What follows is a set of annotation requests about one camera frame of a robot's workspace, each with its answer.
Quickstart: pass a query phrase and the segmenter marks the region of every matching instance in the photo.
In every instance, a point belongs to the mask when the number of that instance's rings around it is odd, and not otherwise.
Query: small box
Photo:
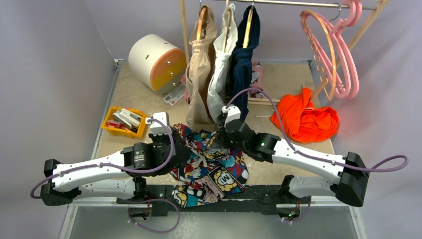
[[[137,133],[135,133],[131,130],[128,130],[128,129],[113,128],[113,127],[109,127],[107,125],[107,121],[113,119],[113,114],[116,113],[116,111],[119,111],[121,109],[122,109],[121,107],[115,107],[115,106],[110,107],[101,128],[107,130],[113,136],[124,135],[124,136],[128,136],[129,138],[143,138],[145,128],[146,128],[146,122],[145,121],[146,121],[146,118],[148,117],[148,115],[146,115],[142,111],[139,111],[139,110],[136,110],[136,109],[128,109],[130,112],[133,112],[133,113],[142,117],[142,120],[141,120],[141,123],[139,124]]]

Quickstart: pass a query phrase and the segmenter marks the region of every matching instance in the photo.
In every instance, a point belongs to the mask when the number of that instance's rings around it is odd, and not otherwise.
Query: white garment
[[[217,37],[214,41],[214,49],[215,49],[215,70],[214,74],[211,78],[210,84],[208,86],[208,96],[207,96],[207,105],[212,120],[217,123],[217,118],[221,113],[221,108],[224,106],[223,99],[224,98],[224,86],[227,78],[227,72],[230,68],[230,56],[231,53],[236,46],[237,42],[237,26],[236,22],[234,21],[234,10],[235,6],[231,3],[228,6],[228,11],[231,11],[230,15],[230,25],[228,28],[228,36],[227,36],[227,45],[226,49],[223,52],[223,45],[224,45],[224,31],[227,20],[227,15],[223,14],[223,21],[221,24],[221,35]]]

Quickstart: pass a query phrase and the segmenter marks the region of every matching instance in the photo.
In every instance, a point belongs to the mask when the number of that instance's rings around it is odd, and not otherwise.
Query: wooden pole
[[[323,82],[321,82],[319,84],[319,86],[314,91],[312,91],[310,101],[313,101],[318,96],[318,94],[324,89],[324,87],[326,85],[328,85],[328,79],[327,78],[325,78],[325,80]]]
[[[190,54],[189,54],[189,44],[188,44],[188,22],[186,21],[186,10],[185,10],[185,0],[179,0],[180,3],[180,13],[182,15],[182,31],[183,31],[183,44],[185,46],[185,57],[186,65],[189,64]]]

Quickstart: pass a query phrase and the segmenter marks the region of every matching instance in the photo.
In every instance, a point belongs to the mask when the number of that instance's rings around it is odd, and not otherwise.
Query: navy blue garment
[[[243,14],[243,20],[240,23],[238,30],[238,40],[236,47],[233,50],[232,62],[231,62],[231,80],[232,80],[232,92],[233,96],[239,93],[241,90],[249,88],[252,81],[252,53],[253,49],[258,46],[259,34],[261,31],[261,22],[259,21],[258,13],[256,8],[253,7],[252,11],[252,22],[249,33],[249,44],[247,48],[243,48],[243,40],[245,38],[246,24],[248,22],[249,10],[252,6],[249,6]],[[241,112],[240,119],[245,120],[248,115],[248,93],[245,92],[237,97],[233,102]]]

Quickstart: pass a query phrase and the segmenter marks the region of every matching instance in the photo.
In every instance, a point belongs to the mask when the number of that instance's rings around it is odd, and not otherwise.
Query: white plastic casing
[[[339,163],[345,163],[342,155],[322,153],[296,145],[295,148],[308,155],[325,158],[330,161],[337,161]],[[343,172],[342,166],[332,165],[331,163],[325,163],[301,156],[300,154],[294,152],[284,139],[281,139],[276,143],[274,150],[275,154],[272,157],[274,163],[287,164],[306,170],[308,172],[319,175],[334,184],[338,184],[340,182],[338,173]]]
[[[106,157],[80,162],[72,164],[58,164],[57,168],[53,170],[53,174],[59,173],[63,170],[96,164],[99,166],[100,163],[112,163],[118,166],[124,167],[124,156],[120,151],[111,154]],[[90,184],[92,182],[98,182],[105,179],[111,178],[128,178],[129,175],[121,171],[118,168],[113,168],[110,166],[104,167],[92,167],[87,169],[81,169],[68,174],[61,175],[59,177],[53,178],[52,182],[55,184],[54,190],[58,192],[68,192],[74,188],[77,188],[81,185]]]
[[[92,197],[113,197],[121,199],[131,199],[134,196],[135,183],[132,178],[126,179],[107,179],[94,183],[81,185],[79,190],[82,192],[74,200]]]
[[[289,184],[289,192],[298,198],[307,196],[331,196],[335,193],[331,191],[332,185],[321,177],[294,177]]]
[[[223,106],[221,108],[221,111],[223,112],[223,114],[227,113],[227,118],[225,119],[224,126],[232,120],[240,119],[240,110],[235,105],[230,105],[227,108],[226,106]]]
[[[161,123],[163,123],[164,125],[166,125],[169,129],[170,128],[170,121],[169,121],[169,114],[167,112],[159,112],[159,113],[155,113],[152,116],[154,119],[157,119],[159,121],[161,121]],[[157,134],[167,134],[167,131],[165,128],[163,128],[159,123],[157,122],[152,122],[151,126],[149,128],[151,130],[151,133],[154,135]]]

